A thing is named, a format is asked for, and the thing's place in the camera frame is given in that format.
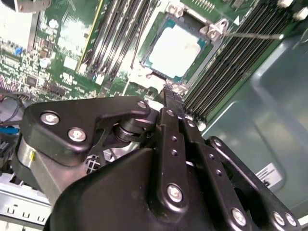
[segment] green circuit board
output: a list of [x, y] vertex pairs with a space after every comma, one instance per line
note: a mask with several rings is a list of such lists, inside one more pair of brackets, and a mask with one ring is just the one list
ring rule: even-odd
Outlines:
[[[257, 2], [257, 0], [181, 0], [176, 4], [182, 7], [185, 14], [192, 13], [194, 17], [197, 15], [210, 23], [226, 19], [229, 22], [228, 30], [236, 31]], [[32, 17], [32, 24], [36, 23], [36, 30], [29, 36], [34, 37], [31, 49], [23, 47], [21, 51], [20, 44], [15, 42], [12, 35], [10, 37], [0, 31], [0, 88], [27, 93], [34, 101], [118, 95], [136, 95], [145, 100], [154, 99], [159, 94], [159, 88], [145, 87], [147, 84], [144, 82], [131, 80], [130, 64], [136, 49], [138, 52], [135, 62], [142, 63], [145, 59], [146, 53], [160, 35], [158, 33], [162, 23], [171, 14], [166, 10], [170, 4], [174, 2], [53, 0], [49, 8], [36, 13], [36, 21], [35, 17]], [[112, 17], [110, 12], [113, 7], [117, 7], [121, 13]], [[117, 23], [110, 23], [110, 18]], [[102, 33], [108, 26], [110, 30]], [[105, 38], [103, 41], [105, 47], [100, 48], [100, 59], [95, 59], [95, 49], [99, 50], [97, 47], [102, 38]], [[222, 39], [217, 52], [221, 52], [227, 41], [228, 38]], [[206, 40], [205, 48], [196, 55], [180, 81], [176, 81], [176, 78], [167, 78], [169, 82], [166, 80], [166, 83], [184, 89], [180, 92], [184, 94], [198, 79], [200, 73], [206, 70], [210, 61], [205, 64], [204, 60], [212, 49], [213, 44]]]

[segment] silver screw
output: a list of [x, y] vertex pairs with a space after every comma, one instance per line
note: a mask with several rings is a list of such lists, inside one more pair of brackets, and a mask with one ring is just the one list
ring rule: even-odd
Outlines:
[[280, 224], [280, 225], [282, 225], [282, 226], [285, 225], [284, 220], [283, 220], [283, 218], [280, 216], [279, 213], [273, 212], [273, 215], [274, 215], [276, 221], [278, 222], [278, 224]]
[[80, 128], [72, 128], [68, 132], [68, 137], [73, 141], [83, 142], [87, 136]]
[[217, 32], [216, 31], [210, 31], [209, 34], [210, 34], [210, 38], [213, 39], [213, 38], [216, 37]]
[[174, 202], [178, 203], [181, 202], [183, 199], [181, 190], [173, 184], [168, 185], [167, 193], [170, 199]]
[[221, 143], [219, 142], [219, 140], [215, 140], [214, 142], [217, 146], [221, 147]]
[[232, 209], [232, 215], [233, 215], [235, 221], [239, 225], [241, 225], [241, 226], [246, 225], [246, 219], [245, 219], [244, 215], [241, 213], [240, 210], [238, 210], [237, 208]]
[[285, 213], [285, 217], [287, 218], [288, 222], [291, 225], [296, 226], [296, 221], [293, 219], [293, 217], [290, 214]]
[[55, 125], [60, 121], [59, 117], [53, 113], [44, 113], [40, 116], [40, 119], [48, 125]]
[[191, 120], [188, 120], [187, 123], [188, 123], [189, 126], [195, 127], [195, 124]]
[[141, 107], [141, 108], [146, 108], [146, 105], [143, 101], [139, 101], [138, 106]]
[[171, 111], [171, 110], [167, 110], [167, 114], [168, 114], [169, 116], [174, 116], [174, 113], [173, 113], [173, 111]]

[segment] cable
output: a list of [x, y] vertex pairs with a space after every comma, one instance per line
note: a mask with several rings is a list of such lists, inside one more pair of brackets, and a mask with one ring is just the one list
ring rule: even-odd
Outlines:
[[11, 121], [12, 119], [15, 118], [15, 116], [18, 114], [19, 109], [21, 109], [22, 111], [25, 110], [25, 105], [23, 104], [22, 100], [18, 97], [17, 94], [20, 94], [19, 92], [16, 93], [10, 93], [10, 92], [6, 92], [5, 90], [0, 90], [0, 94], [3, 97], [2, 101], [5, 100], [6, 98], [12, 98], [16, 101], [17, 106], [13, 112], [13, 114], [6, 120], [1, 121], [0, 122], [0, 127], [8, 127], [8, 126], [16, 126], [20, 124], [20, 121]]
[[284, 34], [272, 34], [272, 35], [263, 35], [256, 33], [224, 33], [223, 36], [227, 37], [239, 37], [239, 38], [251, 38], [251, 39], [283, 39]]

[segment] ram slot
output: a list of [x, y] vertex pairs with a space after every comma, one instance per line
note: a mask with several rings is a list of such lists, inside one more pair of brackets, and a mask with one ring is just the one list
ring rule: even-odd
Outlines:
[[121, 51], [119, 52], [119, 56], [118, 56], [119, 58], [116, 61], [116, 63], [113, 65], [113, 69], [110, 72], [111, 77], [114, 77], [117, 74], [117, 72], [119, 71], [126, 54], [128, 53], [129, 49], [131, 48], [133, 41], [135, 41], [135, 39], [136, 39], [136, 35], [138, 34], [138, 36], [139, 36], [139, 33], [142, 33], [142, 31], [140, 32], [140, 29], [141, 29], [141, 26], [144, 23], [144, 20], [149, 20], [151, 12], [155, 8], [155, 7], [152, 7], [152, 10], [148, 10], [148, 7], [150, 7], [150, 6], [147, 6], [147, 5], [144, 6], [144, 9], [142, 10], [142, 14], [139, 16], [138, 20], [133, 24], [133, 28], [131, 30], [131, 33], [127, 36], [128, 41], [125, 44], [125, 46], [122, 47]]
[[101, 64], [100, 70], [104, 70], [104, 72], [109, 74], [112, 64], [119, 58], [121, 48], [127, 44], [128, 35], [131, 30], [133, 30], [133, 25], [142, 14], [147, 1], [148, 0], [134, 1], [134, 4], [129, 8], [127, 15], [125, 15], [125, 22], [120, 26], [115, 42], [111, 45], [110, 54], [106, 61]]
[[111, 4], [108, 6], [106, 16], [104, 17], [102, 26], [100, 28], [100, 32], [94, 44], [93, 55], [89, 62], [90, 67], [95, 68], [94, 65], [97, 63], [98, 58], [102, 52], [103, 45], [106, 43], [109, 32], [112, 26], [114, 25], [113, 24], [114, 19], [118, 14], [117, 9], [124, 2], [125, 2], [124, 0], [114, 0], [111, 1]]
[[[272, 20], [273, 17], [275, 16], [275, 13], [273, 13], [271, 15], [271, 17], [267, 18], [266, 20]], [[256, 24], [253, 25], [254, 27], [254, 31], [256, 33], [261, 33], [262, 28], [265, 24], [263, 24], [263, 22], [256, 20]], [[230, 76], [230, 71], [232, 71], [232, 69], [237, 69], [240, 70], [241, 66], [240, 63], [238, 62], [239, 59], [243, 59], [243, 58], [247, 58], [247, 54], [253, 54], [252, 51], [254, 51], [254, 49], [249, 49], [250, 46], [252, 46], [254, 44], [256, 39], [247, 39], [247, 38], [242, 38], [238, 40], [238, 44], [234, 46], [234, 48], [236, 49], [236, 53], [234, 54], [233, 57], [230, 57], [230, 55], [228, 55], [226, 57], [226, 61], [227, 61], [227, 68], [222, 68], [220, 73], [215, 73], [215, 76], [219, 77], [218, 80], [215, 79], [215, 81], [211, 81], [212, 86], [210, 85], [207, 89], [206, 89], [206, 96], [205, 97], [205, 101], [203, 101], [203, 110], [198, 110], [198, 113], [204, 113], [204, 110], [206, 109], [206, 106], [208, 105], [209, 101], [211, 100], [211, 96], [215, 97], [215, 95], [213, 94], [217, 94], [217, 89], [219, 89], [219, 93], [221, 93], [222, 91], [222, 85], [224, 85], [224, 82], [227, 82], [227, 84], [232, 80], [232, 77], [228, 77], [226, 78], [227, 75]]]
[[[268, 31], [267, 33], [275, 33], [274, 30]], [[262, 42], [259, 43], [257, 46], [254, 47], [255, 51], [260, 50], [258, 53], [263, 53], [267, 47], [270, 45], [270, 42], [266, 41], [266, 42]], [[250, 55], [248, 57], [243, 56], [242, 59], [246, 59], [246, 60], [250, 60], [252, 57], [251, 56], [256, 56], [259, 57], [258, 53], [253, 53], [251, 52]], [[243, 68], [246, 65], [246, 69], [248, 69], [249, 67], [251, 67], [253, 64], [253, 61], [250, 62], [250, 64], [247, 63], [243, 63], [243, 64], [239, 64], [240, 69]], [[215, 108], [215, 106], [218, 104], [218, 102], [229, 92], [229, 90], [231, 90], [235, 84], [242, 79], [243, 75], [245, 74], [245, 72], [242, 72], [241, 74], [238, 72], [235, 73], [229, 73], [229, 75], [231, 76], [230, 79], [228, 79], [228, 81], [224, 81], [219, 87], [219, 90], [216, 90], [213, 92], [212, 97], [210, 98], [210, 100], [205, 101], [205, 105], [207, 105], [206, 107], [203, 108], [203, 110], [199, 110], [199, 114], [203, 114], [203, 115], [207, 115], [210, 113], [210, 111], [212, 109]]]
[[106, 40], [104, 41], [100, 52], [99, 52], [99, 57], [97, 59], [96, 62], [96, 67], [97, 70], [100, 71], [101, 66], [102, 66], [102, 62], [104, 61], [104, 59], [106, 58], [106, 56], [109, 55], [110, 52], [110, 46], [112, 44], [112, 42], [114, 41], [115, 37], [117, 36], [117, 32], [119, 29], [119, 26], [122, 24], [123, 22], [123, 15], [126, 13], [125, 10], [127, 10], [128, 6], [132, 3], [133, 0], [129, 0], [129, 1], [122, 1], [116, 14], [114, 17], [114, 20], [111, 24], [111, 28], [108, 31], [108, 34], [106, 36]]
[[[281, 33], [291, 21], [291, 15], [270, 2], [257, 5], [238, 32]], [[231, 38], [209, 67], [197, 86], [185, 98], [185, 109], [195, 117], [204, 119], [243, 78], [263, 52], [272, 44], [270, 40]]]
[[[260, 13], [260, 11], [265, 11], [266, 9], [262, 9], [262, 5], [259, 4], [255, 7], [255, 9], [251, 12], [249, 18], [247, 18], [244, 21], [244, 24], [239, 28], [238, 31], [241, 30], [241, 28], [243, 27], [243, 31], [248, 31], [249, 28], [251, 27], [251, 23], [256, 23], [259, 22], [259, 18], [262, 17], [262, 14]], [[187, 107], [194, 107], [195, 105], [193, 105], [192, 103], [195, 100], [195, 93], [196, 92], [204, 92], [205, 91], [205, 87], [207, 82], [210, 81], [211, 77], [214, 76], [215, 70], [219, 70], [219, 68], [223, 65], [223, 60], [226, 59], [226, 55], [231, 54], [232, 52], [234, 52], [235, 48], [236, 48], [236, 42], [238, 42], [238, 38], [231, 38], [228, 45], [226, 46], [225, 49], [223, 49], [223, 51], [221, 52], [221, 54], [216, 58], [216, 60], [214, 61], [214, 63], [210, 66], [210, 68], [208, 69], [208, 71], [206, 72], [206, 75], [201, 78], [201, 81], [198, 82], [197, 86], [192, 89], [191, 92], [189, 92], [188, 97], [185, 98], [185, 103]]]
[[[257, 18], [254, 22], [254, 24], [256, 24], [257, 26], [260, 26], [260, 24], [262, 24], [262, 21], [259, 20], [259, 18]], [[229, 53], [226, 53], [226, 57], [223, 57], [223, 60], [220, 62], [220, 65], [217, 66], [212, 72], [208, 73], [208, 81], [201, 87], [200, 92], [201, 93], [201, 99], [205, 99], [209, 97], [209, 95], [211, 94], [211, 89], [216, 88], [217, 85], [219, 84], [219, 82], [225, 77], [225, 74], [228, 72], [228, 68], [230, 68], [230, 63], [228, 62], [228, 58], [230, 57], [230, 55], [234, 55], [234, 57], [238, 57], [239, 52], [238, 52], [238, 47], [241, 44], [241, 42], [245, 41], [247, 39], [244, 38], [240, 38], [237, 39], [237, 41], [235, 43], [232, 44], [232, 49], [229, 50]], [[199, 108], [200, 104], [203, 104], [204, 102], [195, 102], [192, 104], [192, 107], [194, 108]]]

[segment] screw hole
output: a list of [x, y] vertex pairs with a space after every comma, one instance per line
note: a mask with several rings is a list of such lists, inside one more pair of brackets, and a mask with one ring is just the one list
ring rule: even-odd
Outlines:
[[175, 150], [175, 149], [173, 149], [173, 150], [171, 151], [171, 154], [174, 155], [174, 156], [178, 156], [178, 152], [177, 152], [177, 150]]
[[139, 101], [138, 106], [141, 107], [141, 108], [146, 108], [146, 105], [143, 101]]
[[146, 134], [146, 138], [151, 138], [153, 135], [154, 135], [153, 132], [149, 132], [149, 133]]
[[173, 111], [171, 111], [171, 110], [167, 110], [167, 114], [168, 114], [169, 116], [174, 116], [174, 113], [173, 113]]
[[216, 170], [217, 175], [219, 175], [221, 177], [221, 171], [220, 170]]

